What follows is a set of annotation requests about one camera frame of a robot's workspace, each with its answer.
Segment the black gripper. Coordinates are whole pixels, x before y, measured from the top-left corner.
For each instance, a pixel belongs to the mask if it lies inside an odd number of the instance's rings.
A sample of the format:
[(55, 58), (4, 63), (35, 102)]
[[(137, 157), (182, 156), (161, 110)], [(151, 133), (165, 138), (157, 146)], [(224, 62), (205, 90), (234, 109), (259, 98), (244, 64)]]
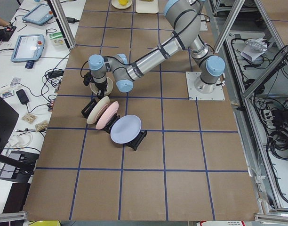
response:
[(89, 86), (90, 84), (94, 84), (95, 89), (92, 90), (93, 93), (96, 94), (97, 97), (107, 96), (107, 77), (104, 75), (101, 78), (93, 77), (91, 72), (88, 72), (84, 75), (84, 85)]

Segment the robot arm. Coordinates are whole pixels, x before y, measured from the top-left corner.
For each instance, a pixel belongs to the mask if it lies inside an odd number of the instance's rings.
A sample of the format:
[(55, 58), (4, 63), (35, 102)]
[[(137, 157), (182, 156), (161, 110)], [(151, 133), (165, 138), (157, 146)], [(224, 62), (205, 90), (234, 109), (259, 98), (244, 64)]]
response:
[(201, 70), (200, 76), (194, 82), (195, 88), (203, 94), (212, 93), (218, 78), (224, 72), (225, 62), (211, 53), (210, 47), (200, 36), (203, 6), (202, 0), (168, 1), (164, 7), (164, 16), (173, 28), (170, 38), (130, 64), (124, 54), (91, 55), (88, 59), (89, 72), (83, 77), (84, 85), (93, 83), (97, 88), (97, 97), (103, 98), (108, 85), (106, 73), (111, 72), (118, 90), (127, 93), (133, 89), (134, 81), (151, 69), (178, 51), (189, 50)]

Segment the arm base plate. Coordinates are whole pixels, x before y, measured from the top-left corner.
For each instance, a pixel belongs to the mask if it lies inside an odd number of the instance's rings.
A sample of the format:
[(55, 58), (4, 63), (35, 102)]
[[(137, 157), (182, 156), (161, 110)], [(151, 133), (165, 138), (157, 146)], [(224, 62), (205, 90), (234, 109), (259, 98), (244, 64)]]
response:
[(186, 72), (189, 100), (225, 101), (223, 86), (218, 78), (215, 84), (206, 84), (201, 80), (201, 72)]

